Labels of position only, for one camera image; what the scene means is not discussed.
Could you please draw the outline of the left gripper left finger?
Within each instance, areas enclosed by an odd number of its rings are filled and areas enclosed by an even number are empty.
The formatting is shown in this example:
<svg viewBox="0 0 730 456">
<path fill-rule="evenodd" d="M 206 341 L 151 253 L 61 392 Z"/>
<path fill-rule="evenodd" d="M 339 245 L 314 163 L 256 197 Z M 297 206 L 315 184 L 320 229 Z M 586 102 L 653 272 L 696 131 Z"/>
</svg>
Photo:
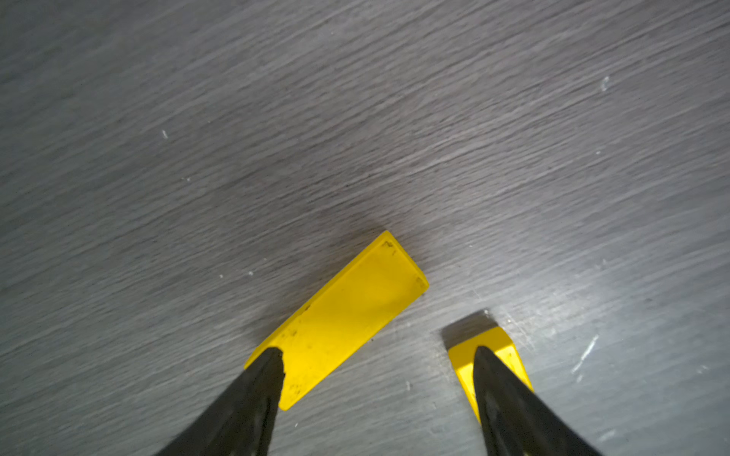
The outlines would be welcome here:
<svg viewBox="0 0 730 456">
<path fill-rule="evenodd" d="M 268 454 L 284 378 L 282 351 L 265 350 L 159 454 Z"/>
</svg>

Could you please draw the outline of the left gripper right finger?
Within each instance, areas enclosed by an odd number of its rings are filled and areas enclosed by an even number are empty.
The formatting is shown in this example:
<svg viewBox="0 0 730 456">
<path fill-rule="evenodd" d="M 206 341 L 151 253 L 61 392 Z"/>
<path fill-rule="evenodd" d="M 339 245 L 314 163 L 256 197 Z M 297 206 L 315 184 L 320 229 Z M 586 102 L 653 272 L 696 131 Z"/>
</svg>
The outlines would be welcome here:
<svg viewBox="0 0 730 456">
<path fill-rule="evenodd" d="M 476 349 L 473 385 L 489 455 L 598 455 L 488 348 Z"/>
</svg>

